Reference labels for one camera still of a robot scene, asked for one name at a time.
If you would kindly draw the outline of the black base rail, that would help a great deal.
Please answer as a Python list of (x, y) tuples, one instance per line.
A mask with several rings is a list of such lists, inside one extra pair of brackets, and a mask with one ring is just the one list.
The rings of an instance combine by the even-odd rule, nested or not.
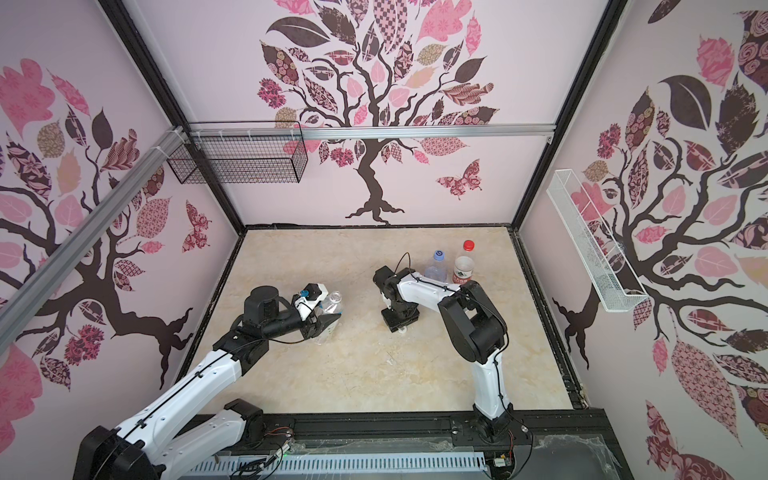
[(471, 411), (267, 414), (259, 445), (237, 444), (205, 460), (264, 455), (246, 466), (263, 471), (288, 454), (480, 452), (486, 479), (632, 478), (603, 411), (522, 410), (513, 417), (507, 434), (486, 441)]

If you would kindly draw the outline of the aluminium rail back wall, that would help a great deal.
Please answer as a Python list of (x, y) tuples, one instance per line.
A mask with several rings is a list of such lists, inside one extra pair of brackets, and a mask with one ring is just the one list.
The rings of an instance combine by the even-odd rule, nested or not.
[(422, 139), (422, 138), (467, 138), (467, 137), (551, 137), (555, 124), (485, 124), (485, 125), (434, 125), (434, 126), (357, 126), (304, 128), (290, 124), (287, 128), (256, 127), (255, 123), (245, 128), (225, 128), (225, 124), (203, 124), (191, 131), (192, 138), (202, 137), (245, 137), (255, 139), (264, 136), (281, 136), (304, 140), (348, 140), (348, 139)]

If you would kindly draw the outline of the aluminium rail left wall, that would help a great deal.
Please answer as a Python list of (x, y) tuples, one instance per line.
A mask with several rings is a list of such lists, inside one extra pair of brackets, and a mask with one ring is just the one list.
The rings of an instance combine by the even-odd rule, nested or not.
[(1, 349), (6, 350), (35, 317), (54, 290), (66, 279), (86, 252), (107, 231), (111, 222), (130, 203), (156, 170), (182, 146), (185, 136), (180, 127), (165, 132), (157, 143), (141, 158), (112, 189), (107, 197), (93, 208), (84, 221), (57, 247), (42, 267), (25, 282), (1, 310)]

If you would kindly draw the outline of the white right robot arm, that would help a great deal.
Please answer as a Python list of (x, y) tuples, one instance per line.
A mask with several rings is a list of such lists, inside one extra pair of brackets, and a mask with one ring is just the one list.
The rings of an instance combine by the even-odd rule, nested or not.
[(507, 434), (514, 420), (502, 374), (507, 325), (481, 285), (473, 280), (448, 284), (411, 268), (396, 273), (387, 266), (376, 270), (373, 282), (386, 305), (382, 317), (392, 332), (416, 322), (421, 307), (441, 315), (455, 351), (472, 366), (473, 412), (481, 437), (492, 441)]

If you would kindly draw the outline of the aluminium rail wall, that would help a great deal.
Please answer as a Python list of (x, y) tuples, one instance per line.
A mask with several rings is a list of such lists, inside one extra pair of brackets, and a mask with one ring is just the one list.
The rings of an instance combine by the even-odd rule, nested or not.
[(25, 282), (1, 310), (1, 349), (6, 350), (35, 317), (54, 290), (66, 279), (86, 252), (107, 231), (111, 222), (130, 203), (156, 170), (182, 146), (185, 136), (180, 127), (165, 132), (157, 143), (141, 158), (112, 189), (107, 197), (93, 208), (84, 221), (57, 247), (42, 267)]
[(245, 128), (225, 128), (225, 124), (203, 124), (191, 131), (192, 138), (202, 137), (245, 137), (255, 139), (264, 136), (281, 136), (304, 140), (348, 140), (348, 139), (422, 139), (422, 138), (467, 138), (467, 137), (551, 137), (555, 124), (485, 124), (485, 125), (434, 125), (434, 126), (357, 126), (304, 128), (290, 124), (287, 128), (256, 127), (255, 123)]

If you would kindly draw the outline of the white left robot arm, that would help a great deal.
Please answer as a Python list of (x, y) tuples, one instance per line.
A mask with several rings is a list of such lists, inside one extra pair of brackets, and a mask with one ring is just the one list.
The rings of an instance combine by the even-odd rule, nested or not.
[(76, 479), (179, 479), (213, 454), (267, 435), (264, 413), (242, 399), (194, 421), (201, 409), (240, 380), (280, 337), (316, 338), (340, 315), (323, 308), (325, 285), (309, 283), (291, 299), (273, 286), (253, 289), (243, 312), (211, 352), (168, 391), (118, 426), (94, 428), (82, 440)]

